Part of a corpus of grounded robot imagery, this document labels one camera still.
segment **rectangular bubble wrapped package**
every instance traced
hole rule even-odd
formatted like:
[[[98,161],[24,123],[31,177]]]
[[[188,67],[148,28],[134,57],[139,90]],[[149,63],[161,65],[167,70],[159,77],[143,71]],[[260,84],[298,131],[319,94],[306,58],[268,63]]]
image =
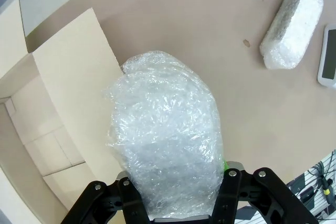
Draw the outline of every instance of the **rectangular bubble wrapped package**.
[[[153,218],[211,215],[223,179],[221,125],[206,84],[169,54],[130,58],[108,88],[110,146]]]
[[[268,69],[295,68],[320,19],[323,0],[283,0],[260,52]]]

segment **open cardboard box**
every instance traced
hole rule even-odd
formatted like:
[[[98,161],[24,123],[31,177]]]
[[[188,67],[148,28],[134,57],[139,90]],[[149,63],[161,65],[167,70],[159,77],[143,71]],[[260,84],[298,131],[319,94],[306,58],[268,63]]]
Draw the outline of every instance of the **open cardboard box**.
[[[122,72],[93,9],[28,52],[15,0],[0,15],[0,52],[0,183],[10,188],[0,207],[13,224],[60,223],[89,182],[111,184],[121,171],[106,147],[113,105],[102,90]],[[48,140],[60,128],[81,158],[65,169]]]

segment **white electronic device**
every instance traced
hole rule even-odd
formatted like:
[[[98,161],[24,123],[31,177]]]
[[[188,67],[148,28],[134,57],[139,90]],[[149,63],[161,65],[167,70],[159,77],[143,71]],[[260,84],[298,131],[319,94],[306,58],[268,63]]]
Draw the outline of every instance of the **white electronic device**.
[[[329,24],[324,29],[322,55],[318,81],[323,86],[336,89],[336,24]]]

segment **plastic packaging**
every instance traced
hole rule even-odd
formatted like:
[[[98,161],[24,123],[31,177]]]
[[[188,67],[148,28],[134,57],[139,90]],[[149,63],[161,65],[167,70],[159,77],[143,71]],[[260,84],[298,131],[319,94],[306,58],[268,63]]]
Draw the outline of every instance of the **plastic packaging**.
[[[320,19],[323,0],[283,0],[260,52],[268,69],[295,68]]]
[[[215,99],[186,65],[161,51],[129,59],[108,89],[117,150],[151,219],[212,214],[223,179]]]

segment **brown stain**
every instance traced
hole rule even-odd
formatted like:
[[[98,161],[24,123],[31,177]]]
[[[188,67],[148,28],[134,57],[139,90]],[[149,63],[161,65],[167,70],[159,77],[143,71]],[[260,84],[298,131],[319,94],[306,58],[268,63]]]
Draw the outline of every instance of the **brown stain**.
[[[247,46],[247,47],[250,47],[250,46],[251,46],[251,45],[250,45],[250,42],[249,42],[247,39],[244,39],[244,40],[243,40],[243,43],[244,43],[244,45]]]

